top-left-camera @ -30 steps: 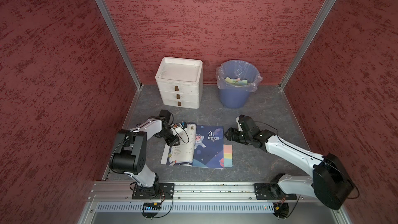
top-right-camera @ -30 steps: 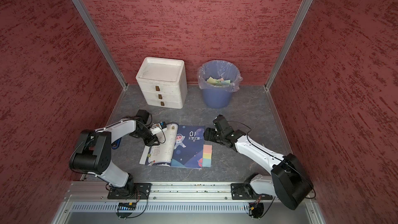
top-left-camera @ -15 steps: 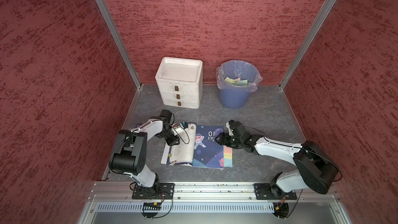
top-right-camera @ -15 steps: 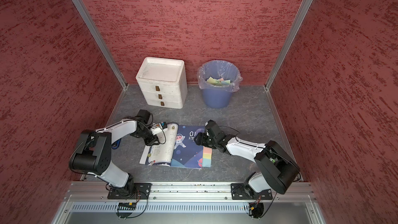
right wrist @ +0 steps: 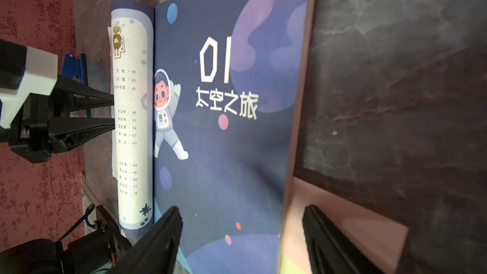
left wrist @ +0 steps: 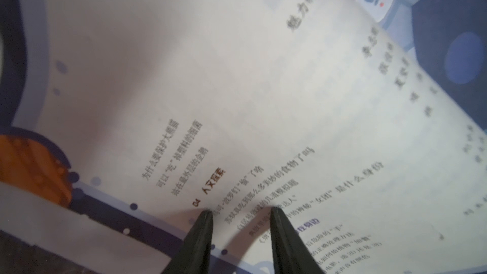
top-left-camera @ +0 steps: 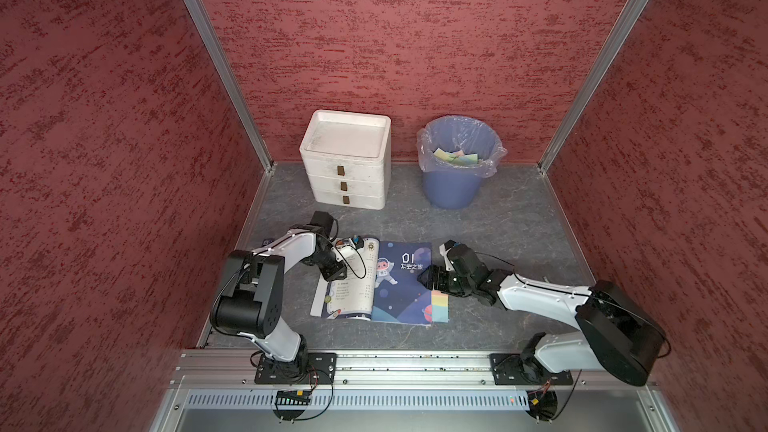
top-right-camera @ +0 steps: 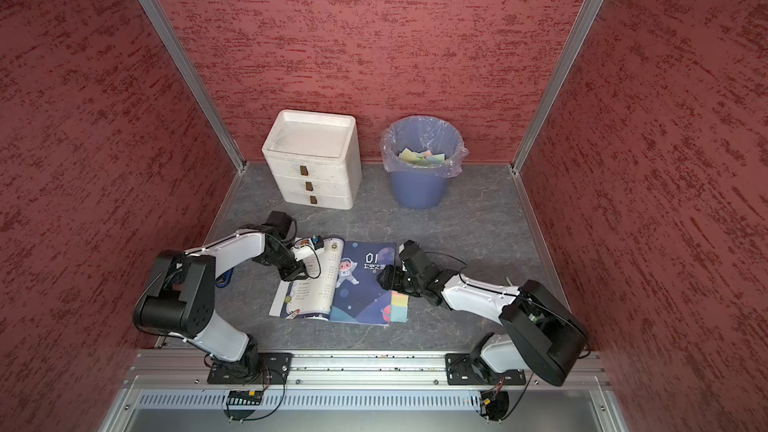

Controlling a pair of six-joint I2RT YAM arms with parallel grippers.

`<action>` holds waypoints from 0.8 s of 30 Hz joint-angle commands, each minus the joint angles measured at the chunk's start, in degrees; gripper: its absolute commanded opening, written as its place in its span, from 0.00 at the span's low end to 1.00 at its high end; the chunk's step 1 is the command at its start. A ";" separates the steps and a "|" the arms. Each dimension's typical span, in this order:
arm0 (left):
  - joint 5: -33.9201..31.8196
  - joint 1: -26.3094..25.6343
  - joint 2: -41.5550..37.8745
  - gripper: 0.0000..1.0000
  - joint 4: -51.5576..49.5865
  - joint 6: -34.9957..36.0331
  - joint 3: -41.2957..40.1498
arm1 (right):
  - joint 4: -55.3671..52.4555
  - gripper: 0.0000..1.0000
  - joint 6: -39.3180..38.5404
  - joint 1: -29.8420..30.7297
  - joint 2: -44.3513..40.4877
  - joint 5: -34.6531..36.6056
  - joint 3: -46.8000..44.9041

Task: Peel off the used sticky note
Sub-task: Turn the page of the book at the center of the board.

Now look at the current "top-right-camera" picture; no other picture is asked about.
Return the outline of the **children's science magazine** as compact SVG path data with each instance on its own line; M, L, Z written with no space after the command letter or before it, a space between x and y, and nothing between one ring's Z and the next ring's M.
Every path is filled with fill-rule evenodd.
M377 275L395 263L396 245L326 238L319 255L309 257L309 278L282 281L269 315L281 319L388 326L391 292Z

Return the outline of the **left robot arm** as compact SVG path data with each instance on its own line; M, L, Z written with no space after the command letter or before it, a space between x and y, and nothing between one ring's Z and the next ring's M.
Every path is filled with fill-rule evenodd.
M134 327L193 344L232 378L258 378L263 366L257 342L216 312L216 282L247 261L276 268L283 281L307 279L303 259L311 253L293 246L289 233L296 230L295 219L273 211L264 224L240 228L218 241L186 251L161 252L136 301Z

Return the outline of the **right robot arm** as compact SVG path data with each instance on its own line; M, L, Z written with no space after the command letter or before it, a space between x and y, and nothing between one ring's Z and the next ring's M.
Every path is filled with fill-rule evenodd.
M585 352L585 327L542 283L493 285L461 270L441 268L414 241L399 250L399 263L377 276L389 291L423 298L431 305L467 312L503 327L488 333L461 358L446 360L452 381L493 384L512 370L529 370L546 383L563 385Z

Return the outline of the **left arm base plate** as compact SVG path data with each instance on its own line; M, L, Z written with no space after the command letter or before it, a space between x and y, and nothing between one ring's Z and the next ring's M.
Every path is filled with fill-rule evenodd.
M267 352L244 356L237 362L213 360L207 383L210 385L283 385L294 355L289 352Z

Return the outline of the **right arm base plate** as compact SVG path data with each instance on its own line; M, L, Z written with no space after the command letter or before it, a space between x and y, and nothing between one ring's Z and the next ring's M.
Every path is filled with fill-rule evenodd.
M444 356L447 382L452 386L524 385L523 370L494 371L479 356L470 353L448 353Z

